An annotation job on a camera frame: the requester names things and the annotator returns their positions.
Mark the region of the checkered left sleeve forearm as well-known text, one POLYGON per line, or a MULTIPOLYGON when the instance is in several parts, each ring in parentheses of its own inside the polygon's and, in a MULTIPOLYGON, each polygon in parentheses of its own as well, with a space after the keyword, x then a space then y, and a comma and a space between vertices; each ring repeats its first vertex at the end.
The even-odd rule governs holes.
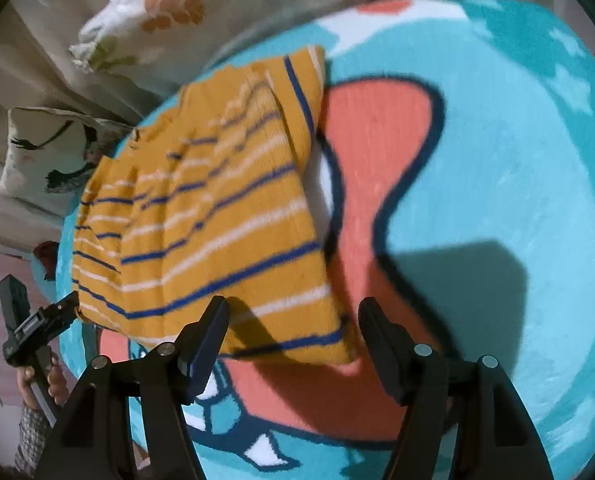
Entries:
POLYGON ((22 407, 20 440, 14 456, 12 474, 15 479, 31 479, 40 462, 51 426, 42 411, 22 407))

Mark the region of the person's left hand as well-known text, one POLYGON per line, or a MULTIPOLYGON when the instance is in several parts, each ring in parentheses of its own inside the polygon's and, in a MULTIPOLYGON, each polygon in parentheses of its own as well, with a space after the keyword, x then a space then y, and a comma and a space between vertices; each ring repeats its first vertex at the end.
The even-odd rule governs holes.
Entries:
MULTIPOLYGON (((31 410, 40 411, 40 406, 32 392, 32 387, 30 386, 35 378, 34 369, 31 366, 17 367, 15 371, 17 389, 20 392, 24 404, 31 410)), ((55 353, 51 354, 51 368, 47 381, 49 385, 48 391, 51 398, 56 404, 63 405, 68 398, 68 388, 60 361, 55 353)))

